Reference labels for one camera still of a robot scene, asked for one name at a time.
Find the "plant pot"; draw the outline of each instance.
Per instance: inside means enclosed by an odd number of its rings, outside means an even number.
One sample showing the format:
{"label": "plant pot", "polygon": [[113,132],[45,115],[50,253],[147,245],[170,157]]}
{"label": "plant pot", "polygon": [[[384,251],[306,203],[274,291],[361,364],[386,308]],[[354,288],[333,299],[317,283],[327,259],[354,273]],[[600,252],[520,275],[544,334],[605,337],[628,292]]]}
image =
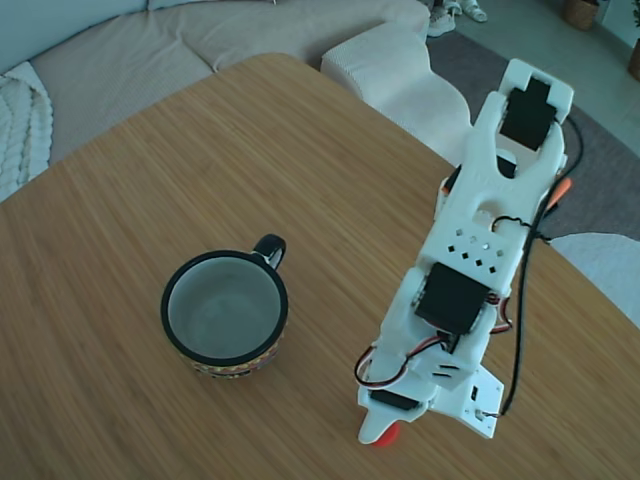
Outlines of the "plant pot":
{"label": "plant pot", "polygon": [[598,4],[587,0],[565,0],[562,17],[578,30],[589,30],[598,13]]}
{"label": "plant pot", "polygon": [[629,60],[629,73],[640,81],[640,40],[636,42],[636,48],[633,49],[631,60]]}

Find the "sneaker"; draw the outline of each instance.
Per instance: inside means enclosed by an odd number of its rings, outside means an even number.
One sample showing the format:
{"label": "sneaker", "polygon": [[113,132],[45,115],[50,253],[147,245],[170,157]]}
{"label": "sneaker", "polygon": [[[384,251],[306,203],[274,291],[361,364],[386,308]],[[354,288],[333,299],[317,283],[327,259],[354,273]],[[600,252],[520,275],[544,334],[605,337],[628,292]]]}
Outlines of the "sneaker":
{"label": "sneaker", "polygon": [[462,4],[462,11],[466,13],[469,18],[478,23],[484,23],[488,20],[486,12],[480,8],[476,0],[460,0],[460,3]]}
{"label": "sneaker", "polygon": [[435,7],[429,20],[428,37],[439,37],[456,29],[456,21],[446,8]]}
{"label": "sneaker", "polygon": [[453,18],[455,18],[456,15],[462,15],[462,7],[456,0],[444,0],[444,8],[453,15]]}

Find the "robotic arm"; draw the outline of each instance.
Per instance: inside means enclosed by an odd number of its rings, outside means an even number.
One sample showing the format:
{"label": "robotic arm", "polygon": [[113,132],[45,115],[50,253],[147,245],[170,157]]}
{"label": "robotic arm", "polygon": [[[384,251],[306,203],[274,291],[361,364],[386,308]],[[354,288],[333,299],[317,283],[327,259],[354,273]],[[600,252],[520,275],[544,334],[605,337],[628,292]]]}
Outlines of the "robotic arm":
{"label": "robotic arm", "polygon": [[493,437],[504,387],[481,361],[491,332],[509,328],[499,320],[508,322],[526,224],[566,164],[560,125],[572,99],[568,85],[520,60],[488,95],[416,263],[356,365],[368,410],[360,442],[427,410]]}

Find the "sofa cushion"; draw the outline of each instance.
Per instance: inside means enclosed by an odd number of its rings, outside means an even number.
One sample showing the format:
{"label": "sofa cushion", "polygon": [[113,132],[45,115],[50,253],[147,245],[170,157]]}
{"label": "sofa cushion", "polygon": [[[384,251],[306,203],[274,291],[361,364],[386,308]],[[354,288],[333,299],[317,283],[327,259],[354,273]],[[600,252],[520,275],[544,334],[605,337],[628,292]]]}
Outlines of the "sofa cushion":
{"label": "sofa cushion", "polygon": [[416,0],[224,1],[153,12],[158,23],[182,38],[214,71],[260,53],[281,52],[319,67],[330,48],[384,22],[416,32],[429,22]]}
{"label": "sofa cushion", "polygon": [[53,102],[52,163],[212,73],[146,12],[82,32],[32,64]]}
{"label": "sofa cushion", "polygon": [[319,67],[323,53],[373,26],[419,31],[428,19],[416,0],[222,1],[115,18],[32,62],[53,102],[51,161],[212,70],[268,52]]}
{"label": "sofa cushion", "polygon": [[[149,4],[147,5],[148,10],[157,10],[159,8],[169,8],[175,7],[178,5],[184,5],[185,3],[197,3],[197,2],[220,2],[223,0],[149,0]],[[255,0],[258,2],[269,2],[275,5],[276,0]]]}
{"label": "sofa cushion", "polygon": [[146,4],[146,0],[2,0],[0,73],[92,25],[144,10]]}

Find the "mug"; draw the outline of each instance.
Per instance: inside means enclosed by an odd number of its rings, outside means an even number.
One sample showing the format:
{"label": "mug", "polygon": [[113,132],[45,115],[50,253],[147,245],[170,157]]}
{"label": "mug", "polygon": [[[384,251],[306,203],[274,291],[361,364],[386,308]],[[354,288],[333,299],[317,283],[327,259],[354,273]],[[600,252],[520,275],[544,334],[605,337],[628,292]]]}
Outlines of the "mug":
{"label": "mug", "polygon": [[285,241],[269,234],[251,253],[203,253],[173,274],[162,295],[162,325],[196,370],[235,378],[273,359],[289,310],[276,272],[285,252]]}

